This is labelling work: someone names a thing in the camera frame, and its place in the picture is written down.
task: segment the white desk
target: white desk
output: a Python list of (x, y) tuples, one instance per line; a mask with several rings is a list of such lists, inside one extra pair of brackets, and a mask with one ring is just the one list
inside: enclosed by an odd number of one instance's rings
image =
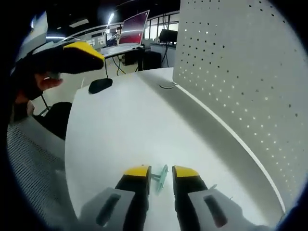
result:
[(143, 46), (113, 46), (113, 47), (106, 47), (101, 48), (101, 54), (107, 59), (112, 58), (127, 52), (137, 51), (138, 49), (143, 49)]
[[(115, 77), (113, 86), (95, 95), (77, 91), (65, 142), (67, 185), (74, 211), (115, 187), (130, 167), (165, 164), (197, 170), (208, 187), (243, 208), (255, 224), (275, 224), (280, 204), (261, 170), (239, 143), (203, 108), (171, 85), (173, 68)], [(151, 183), (144, 230), (179, 230), (172, 174), (160, 195)]]

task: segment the laptop screen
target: laptop screen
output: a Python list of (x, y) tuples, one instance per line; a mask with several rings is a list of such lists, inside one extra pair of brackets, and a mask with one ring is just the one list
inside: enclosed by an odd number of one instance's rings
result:
[(144, 27), (150, 11), (142, 12), (124, 21), (120, 44), (138, 43), (141, 44)]

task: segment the laptop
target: laptop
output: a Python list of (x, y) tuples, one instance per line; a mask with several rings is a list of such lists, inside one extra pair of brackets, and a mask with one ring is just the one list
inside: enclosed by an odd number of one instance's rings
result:
[(126, 19), (123, 23), (119, 45), (102, 48), (101, 54), (105, 57), (114, 56), (141, 47), (149, 12), (150, 10)]

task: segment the human hand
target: human hand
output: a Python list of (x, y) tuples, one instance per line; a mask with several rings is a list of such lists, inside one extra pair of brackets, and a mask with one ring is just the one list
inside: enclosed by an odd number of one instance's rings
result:
[[(63, 79), (49, 78), (47, 73), (34, 74), (34, 77), (35, 77), (37, 86), (41, 91), (45, 91), (50, 88), (57, 87), (63, 82)], [(28, 101), (29, 99), (25, 96), (24, 92), (22, 90), (19, 90), (17, 93), (15, 103), (20, 104), (20, 103), (26, 103)]]

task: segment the cable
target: cable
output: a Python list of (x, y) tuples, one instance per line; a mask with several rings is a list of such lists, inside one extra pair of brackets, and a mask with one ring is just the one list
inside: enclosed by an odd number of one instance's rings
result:
[(163, 57), (163, 60), (162, 60), (161, 64), (164, 62), (164, 60), (165, 60), (165, 58), (166, 58), (166, 60), (167, 60), (167, 66), (169, 67), (169, 61), (168, 61), (168, 56), (167, 56), (168, 48), (169, 48), (169, 45), (168, 45), (168, 43), (166, 43), (165, 55), (164, 55), (164, 57)]
[(112, 57), (112, 60), (114, 61), (115, 65), (118, 67), (116, 75), (119, 76), (119, 70), (121, 70), (126, 75), (126, 73), (120, 68), (121, 60), (120, 60), (119, 56), (117, 58), (119, 59), (119, 66), (116, 64), (115, 59)]
[(162, 89), (167, 89), (167, 90), (168, 90), (168, 89), (173, 89), (175, 85), (177, 85), (177, 83), (173, 84), (171, 87), (164, 87), (164, 86), (162, 86), (162, 85), (159, 84), (159, 86), (160, 86)]
[(106, 62), (106, 59), (105, 59), (105, 70), (106, 70), (106, 76), (107, 76), (107, 78), (109, 78), (108, 77), (108, 73), (107, 73), (107, 62)]
[(49, 107), (48, 107), (48, 105), (47, 105), (47, 103), (46, 103), (46, 101), (45, 101), (45, 99), (44, 99), (44, 96), (43, 96), (43, 95), (41, 95), (41, 97), (42, 97), (42, 99), (43, 99), (43, 101), (44, 101), (44, 104), (45, 104), (45, 106), (46, 106), (47, 110), (48, 110), (48, 111), (50, 111), (50, 109), (49, 109)]
[(165, 29), (165, 22), (164, 22), (164, 18), (165, 18), (165, 13), (163, 14), (163, 27)]
[(166, 16), (166, 13), (163, 14), (163, 27), (164, 27), (164, 29), (165, 29), (165, 22), (166, 22), (165, 16)]

